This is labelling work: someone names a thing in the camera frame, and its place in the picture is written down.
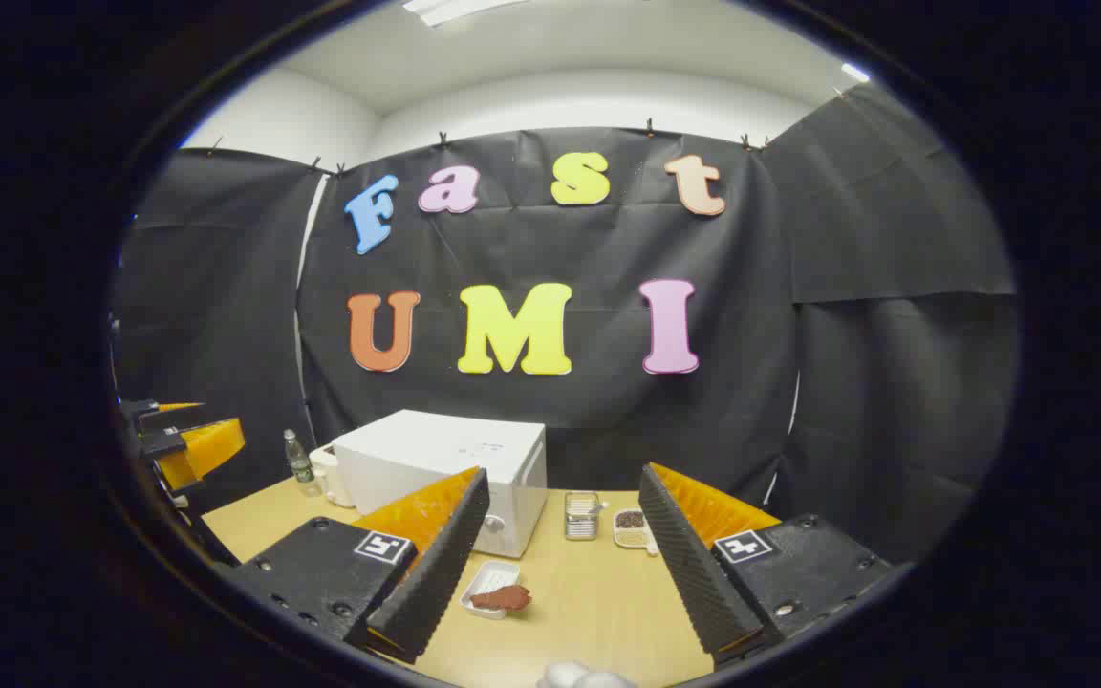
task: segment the plastic bottle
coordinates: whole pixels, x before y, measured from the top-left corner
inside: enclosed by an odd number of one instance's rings
[[[320,488],[314,480],[314,465],[308,460],[308,454],[301,447],[301,441],[296,439],[296,434],[292,430],[283,430],[284,452],[287,454],[287,466],[292,467],[292,473],[296,476],[296,484],[301,487],[301,492],[305,496],[320,495]]]

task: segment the yellow letter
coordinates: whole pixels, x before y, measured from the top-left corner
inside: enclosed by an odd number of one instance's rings
[[[530,352],[521,361],[528,374],[568,374],[571,360],[563,352],[563,309],[571,299],[567,284],[534,284],[520,313],[512,317],[499,288],[490,284],[461,291],[467,305],[467,356],[458,360],[462,372],[490,372],[487,343],[504,372],[511,372],[528,340]]]
[[[611,193],[603,171],[611,166],[600,153],[564,153],[554,162],[550,195],[564,206],[592,206]]]

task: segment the metal container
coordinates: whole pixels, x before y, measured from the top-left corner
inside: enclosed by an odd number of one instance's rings
[[[568,492],[563,496],[563,527],[567,539],[598,539],[598,492]]]

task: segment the pink letter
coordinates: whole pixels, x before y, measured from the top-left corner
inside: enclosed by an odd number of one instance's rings
[[[428,179],[436,186],[428,186],[427,192],[419,195],[418,207],[428,214],[437,214],[440,210],[449,210],[450,214],[466,212],[478,201],[478,197],[475,196],[478,176],[480,176],[478,171],[467,165],[436,171]]]
[[[652,352],[643,370],[656,374],[698,369],[699,357],[691,353],[686,331],[686,297],[695,286],[680,279],[654,279],[641,284],[640,293],[652,314]]]

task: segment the table surface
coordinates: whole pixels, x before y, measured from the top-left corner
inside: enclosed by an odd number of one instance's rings
[[[563,535],[563,489],[547,492],[542,517],[520,559],[471,553],[427,652],[412,669],[449,684],[533,688],[548,663],[576,660],[641,687],[674,685],[712,670],[659,556],[612,539],[612,514],[639,509],[637,492],[598,492],[609,506],[598,539]],[[258,556],[312,517],[342,523],[355,510],[304,496],[294,478],[206,514],[241,561]],[[458,601],[484,561],[515,561],[532,603],[506,619],[482,619]]]

